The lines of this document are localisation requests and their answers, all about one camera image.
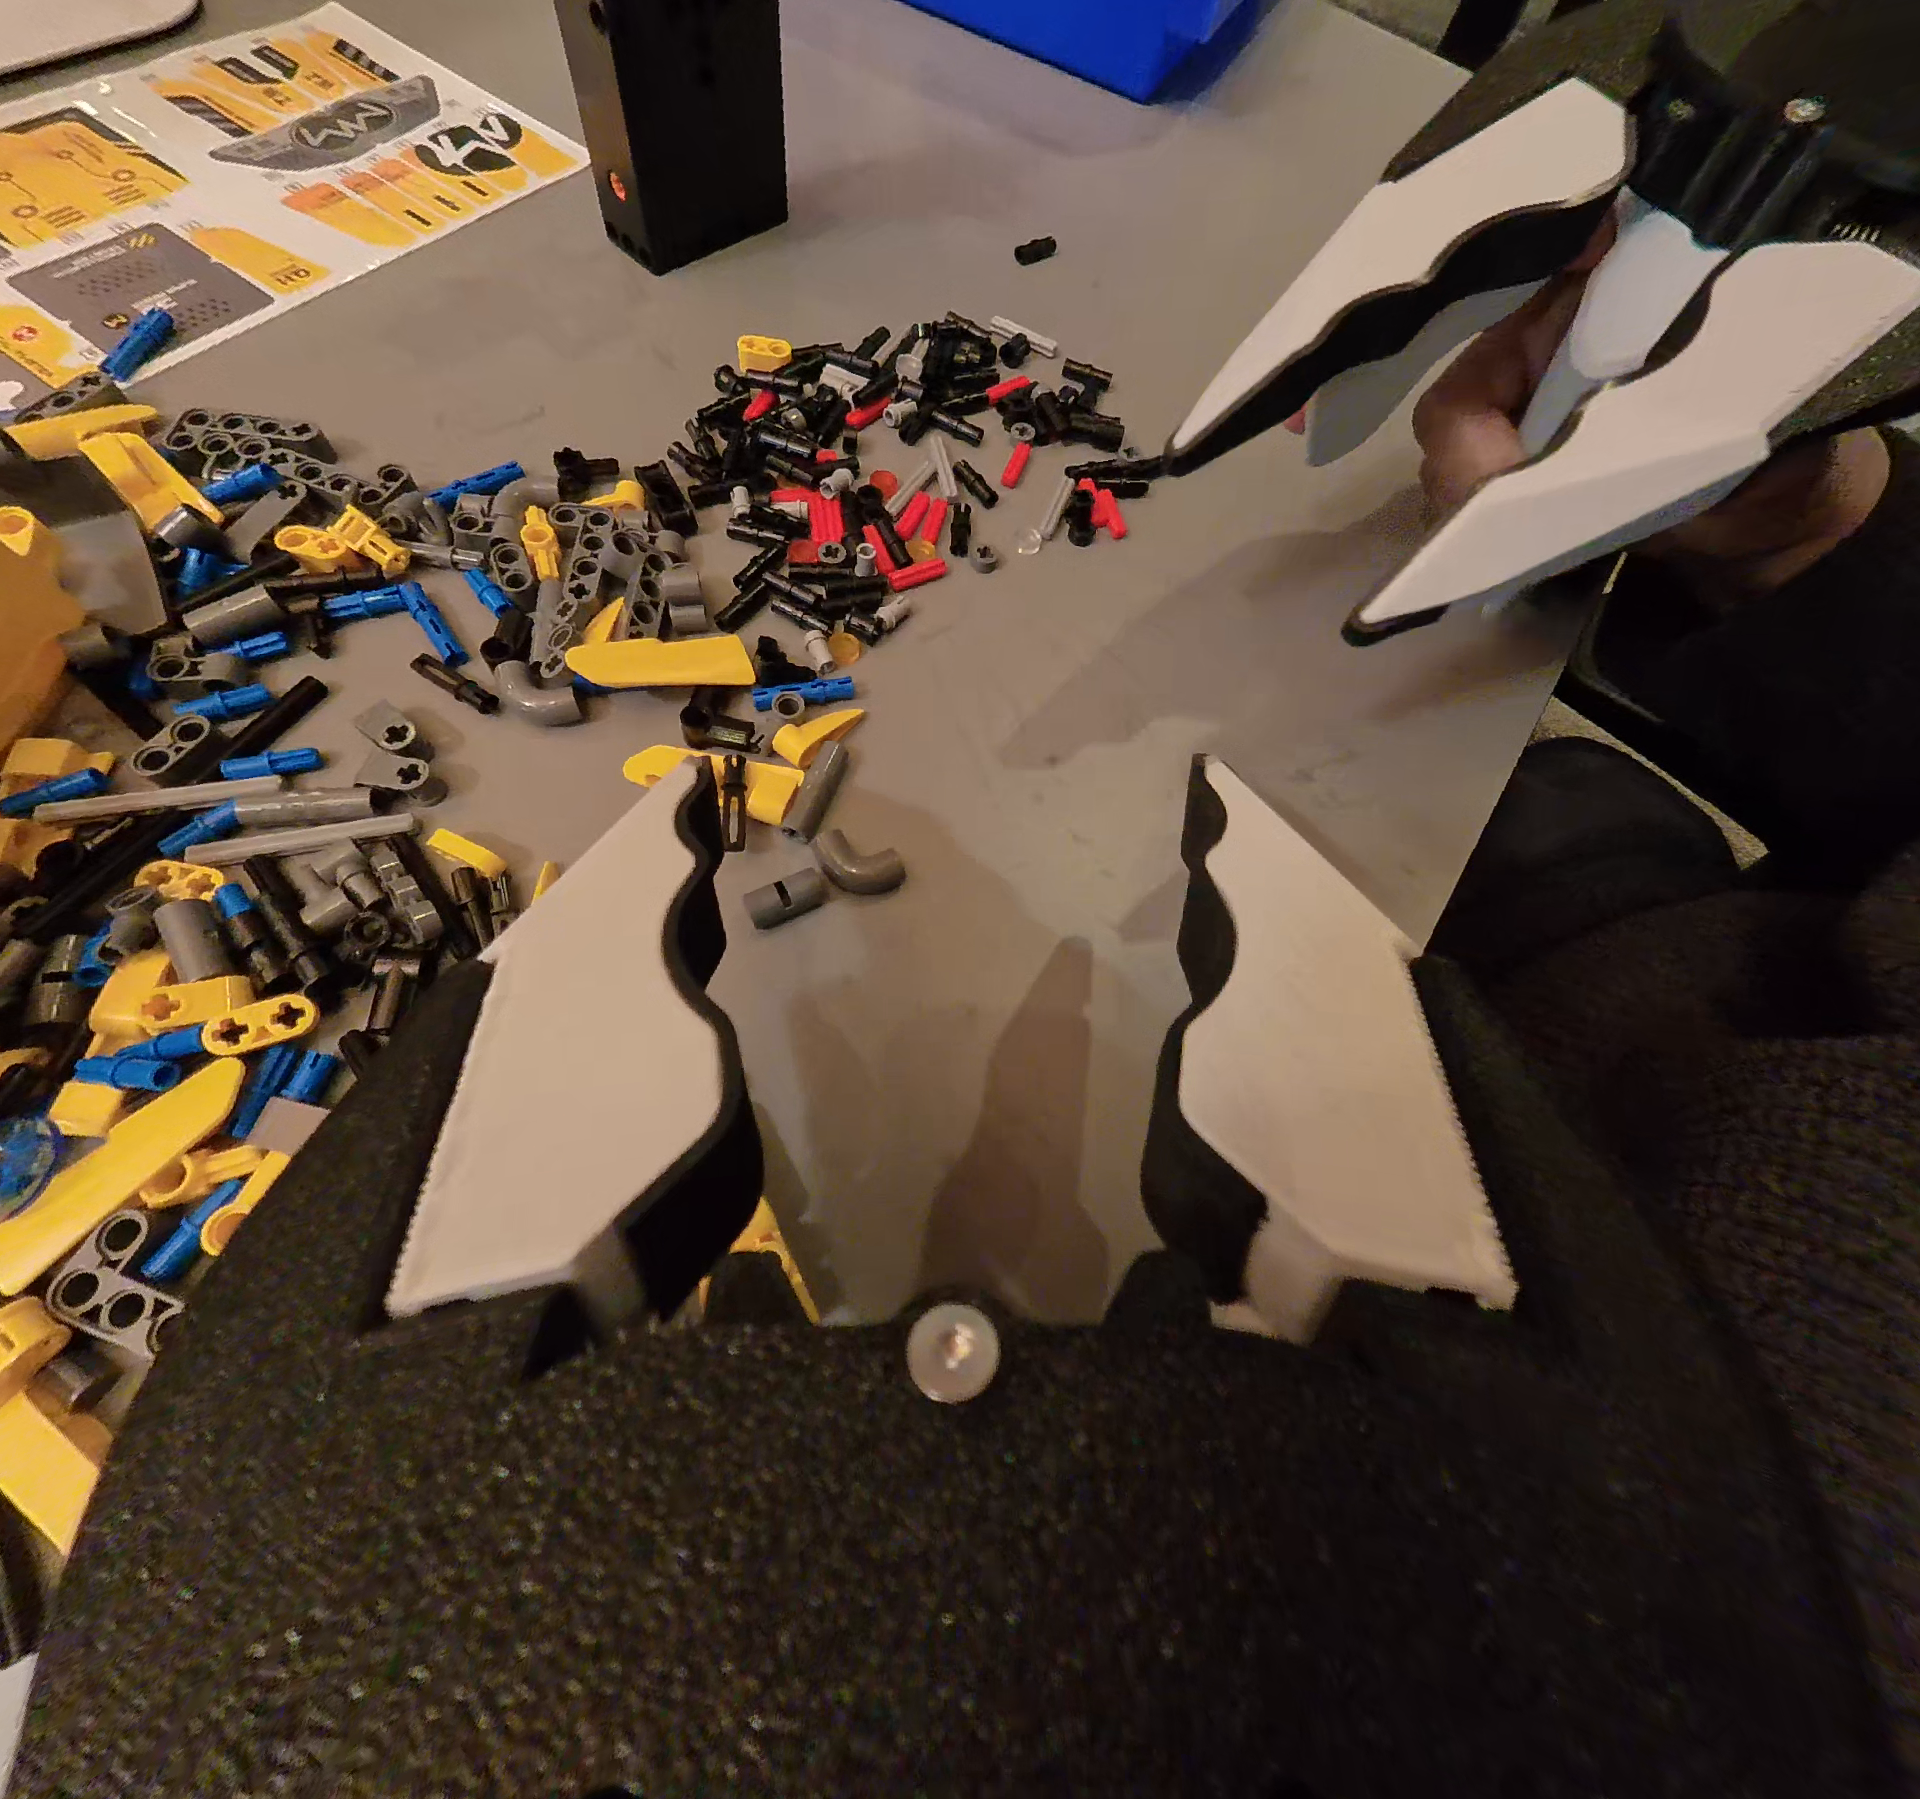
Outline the heap of black red pins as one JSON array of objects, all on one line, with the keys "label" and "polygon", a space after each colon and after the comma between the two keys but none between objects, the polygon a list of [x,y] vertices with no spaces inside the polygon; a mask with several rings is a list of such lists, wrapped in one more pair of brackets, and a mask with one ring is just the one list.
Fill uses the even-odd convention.
[{"label": "heap of black red pins", "polygon": [[994,570],[978,519],[1008,493],[1044,490],[1017,553],[1121,537],[1167,466],[1132,441],[1114,383],[1008,317],[947,312],[854,342],[742,333],[639,473],[666,565],[636,582],[621,629],[673,642],[777,617],[831,671],[953,567]]}]

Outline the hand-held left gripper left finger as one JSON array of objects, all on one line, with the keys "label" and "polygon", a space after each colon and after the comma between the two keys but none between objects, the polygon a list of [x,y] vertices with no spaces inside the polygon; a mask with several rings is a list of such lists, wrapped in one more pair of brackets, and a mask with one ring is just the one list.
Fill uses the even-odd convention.
[{"label": "hand-held left gripper left finger", "polygon": [[395,1322],[557,1297],[605,1337],[684,1326],[766,1184],[733,1020],[718,784],[666,767],[480,960],[387,1286]]}]

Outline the person's right forearm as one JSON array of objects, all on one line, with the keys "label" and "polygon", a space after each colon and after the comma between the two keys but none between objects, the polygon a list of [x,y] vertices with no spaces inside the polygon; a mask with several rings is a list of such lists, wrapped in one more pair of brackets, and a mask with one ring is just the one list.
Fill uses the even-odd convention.
[{"label": "person's right forearm", "polygon": [[1707,602],[1640,553],[1600,610],[1597,679],[1811,874],[1872,874],[1918,835],[1918,452],[1885,441],[1874,508],[1784,586]]}]

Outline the person's right hand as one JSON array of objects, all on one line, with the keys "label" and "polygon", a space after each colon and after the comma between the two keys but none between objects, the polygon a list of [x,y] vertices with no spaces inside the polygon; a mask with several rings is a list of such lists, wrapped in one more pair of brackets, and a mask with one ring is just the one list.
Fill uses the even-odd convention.
[{"label": "person's right hand", "polygon": [[[1412,410],[1429,519],[1452,514],[1488,480],[1518,466],[1518,421],[1564,341],[1590,276],[1616,234],[1606,214],[1563,274],[1464,347]],[[1703,512],[1645,537],[1657,563],[1707,610],[1782,589],[1876,514],[1905,514],[1894,447],[1881,427],[1784,449]]]}]

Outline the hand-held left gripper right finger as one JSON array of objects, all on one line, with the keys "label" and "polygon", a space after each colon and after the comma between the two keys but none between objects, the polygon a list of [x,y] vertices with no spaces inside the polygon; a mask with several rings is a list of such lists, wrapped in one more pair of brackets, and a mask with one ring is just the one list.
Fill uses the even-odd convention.
[{"label": "hand-held left gripper right finger", "polygon": [[1141,1199],[1210,1331],[1304,1345],[1350,1286],[1511,1312],[1415,946],[1219,755],[1191,759]]}]

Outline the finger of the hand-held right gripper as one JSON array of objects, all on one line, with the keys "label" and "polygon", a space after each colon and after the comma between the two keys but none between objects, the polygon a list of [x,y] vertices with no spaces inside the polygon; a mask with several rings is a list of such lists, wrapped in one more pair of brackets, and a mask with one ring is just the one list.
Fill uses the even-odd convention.
[{"label": "finger of the hand-held right gripper", "polygon": [[1203,387],[1167,439],[1167,473],[1301,410],[1311,466],[1357,451],[1439,357],[1583,250],[1630,152],[1626,107],[1564,79],[1380,180]]},{"label": "finger of the hand-held right gripper", "polygon": [[1703,512],[1792,438],[1836,423],[1915,315],[1918,270],[1870,241],[1772,241],[1711,258],[1621,236],[1520,421],[1522,462],[1481,484],[1345,622],[1370,644],[1511,594]]}]

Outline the person's black knit sweater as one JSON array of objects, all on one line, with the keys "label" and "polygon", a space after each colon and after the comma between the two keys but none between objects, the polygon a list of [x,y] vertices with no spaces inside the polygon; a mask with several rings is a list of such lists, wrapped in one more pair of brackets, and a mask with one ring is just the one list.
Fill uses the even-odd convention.
[{"label": "person's black knit sweater", "polygon": [[1782,1417],[1915,1795],[1915,841],[1742,870],[1625,751],[1532,744],[1429,946],[1636,1182]]}]

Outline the yellow grey sticker sheet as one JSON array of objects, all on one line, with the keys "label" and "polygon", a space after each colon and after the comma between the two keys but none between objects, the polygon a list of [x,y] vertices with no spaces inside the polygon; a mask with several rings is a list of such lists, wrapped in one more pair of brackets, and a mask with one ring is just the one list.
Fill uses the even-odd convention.
[{"label": "yellow grey sticker sheet", "polygon": [[151,312],[163,372],[585,165],[338,4],[6,102],[4,414]]}]

